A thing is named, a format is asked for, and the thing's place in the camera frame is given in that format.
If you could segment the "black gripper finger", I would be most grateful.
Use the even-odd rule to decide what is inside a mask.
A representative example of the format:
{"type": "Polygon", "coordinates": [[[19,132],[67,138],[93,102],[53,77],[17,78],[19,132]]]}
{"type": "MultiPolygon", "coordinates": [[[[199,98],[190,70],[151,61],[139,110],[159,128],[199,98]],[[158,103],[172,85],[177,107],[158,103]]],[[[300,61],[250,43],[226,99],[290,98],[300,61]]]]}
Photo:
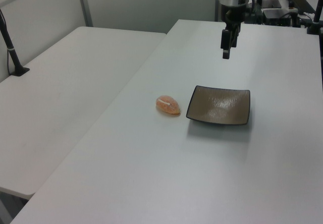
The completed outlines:
{"type": "Polygon", "coordinates": [[[231,47],[237,46],[237,39],[240,33],[240,25],[237,24],[232,29],[232,40],[231,40],[231,47]]]}
{"type": "Polygon", "coordinates": [[[229,59],[231,49],[231,31],[229,30],[222,30],[221,49],[223,50],[223,59],[229,59]]]}

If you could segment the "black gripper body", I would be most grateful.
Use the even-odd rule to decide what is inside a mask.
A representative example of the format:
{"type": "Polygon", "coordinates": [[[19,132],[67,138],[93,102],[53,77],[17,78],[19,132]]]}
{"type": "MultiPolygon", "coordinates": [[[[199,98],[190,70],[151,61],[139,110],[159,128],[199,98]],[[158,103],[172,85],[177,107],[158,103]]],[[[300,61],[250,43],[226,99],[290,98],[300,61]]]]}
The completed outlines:
{"type": "Polygon", "coordinates": [[[246,18],[246,5],[230,7],[221,5],[221,20],[225,22],[225,29],[233,31],[241,26],[246,18]]]}

